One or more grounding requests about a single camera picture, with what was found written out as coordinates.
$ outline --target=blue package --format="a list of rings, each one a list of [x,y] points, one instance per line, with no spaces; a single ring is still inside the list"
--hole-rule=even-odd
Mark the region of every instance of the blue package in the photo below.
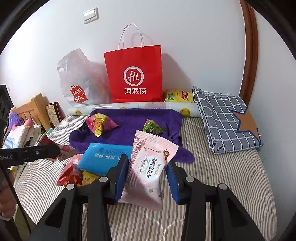
[[[132,146],[91,143],[77,166],[78,169],[105,176],[110,167],[117,166],[122,154],[131,160]]]

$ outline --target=green snack wrapper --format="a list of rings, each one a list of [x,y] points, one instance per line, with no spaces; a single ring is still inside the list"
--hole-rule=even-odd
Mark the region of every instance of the green snack wrapper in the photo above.
[[[143,131],[150,134],[158,135],[164,133],[165,129],[156,124],[153,120],[147,119],[146,123],[144,124]]]

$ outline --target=person's finger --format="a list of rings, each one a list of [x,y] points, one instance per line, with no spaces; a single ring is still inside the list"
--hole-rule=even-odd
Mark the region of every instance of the person's finger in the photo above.
[[[7,203],[11,199],[13,199],[13,201],[15,202],[15,198],[14,198],[14,196],[13,196],[13,194],[12,194],[9,187],[6,187],[5,189],[1,190],[1,192],[0,192],[0,204]]]
[[[0,204],[0,213],[6,213],[14,208],[15,208],[15,203],[13,202],[13,200],[11,200],[11,202],[8,202],[6,204]]]
[[[8,212],[2,213],[2,216],[4,218],[12,218],[13,215],[15,214],[15,210],[16,210],[16,207],[14,207],[13,209],[9,210]]]
[[[8,175],[9,175],[9,178],[10,178],[11,183],[13,185],[14,182],[15,182],[15,176],[14,176],[13,172],[11,170],[8,170]],[[8,182],[7,182],[6,178],[3,179],[2,186],[3,187],[7,187],[8,186]]]

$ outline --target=book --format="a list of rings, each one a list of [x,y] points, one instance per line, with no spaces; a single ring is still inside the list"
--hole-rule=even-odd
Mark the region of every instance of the book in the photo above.
[[[56,110],[57,117],[58,117],[59,121],[61,122],[61,120],[64,118],[64,116],[63,116],[63,113],[61,111],[59,103],[58,102],[52,102],[52,103],[49,103],[49,105],[50,104],[54,105],[54,109]]]
[[[53,123],[54,127],[57,127],[60,123],[60,118],[58,117],[58,108],[57,105],[52,103],[46,106],[46,111],[49,116],[49,119]]]

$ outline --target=bed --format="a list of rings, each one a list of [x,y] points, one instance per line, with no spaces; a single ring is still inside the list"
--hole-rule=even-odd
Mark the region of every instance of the bed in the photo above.
[[[59,144],[69,144],[69,134],[84,122],[85,115],[67,116],[49,134]],[[257,150],[214,155],[208,147],[201,118],[183,118],[181,136],[183,147],[194,154],[191,164],[176,163],[188,175],[208,185],[225,183],[251,215],[264,238],[269,241],[276,234],[276,209],[271,186]],[[16,184],[16,192],[30,216],[37,223],[64,187],[56,185],[63,162],[41,159],[28,163]],[[108,207],[112,239],[120,240],[180,240],[185,206],[177,206],[172,199],[166,175],[161,176],[163,209],[118,204]],[[210,240],[210,213],[207,206],[206,240]],[[86,240],[86,213],[83,211],[82,240]]]
[[[36,125],[42,125],[46,131],[51,128],[42,94],[36,95],[28,103],[14,108],[12,112],[17,113],[24,122],[31,118]]]

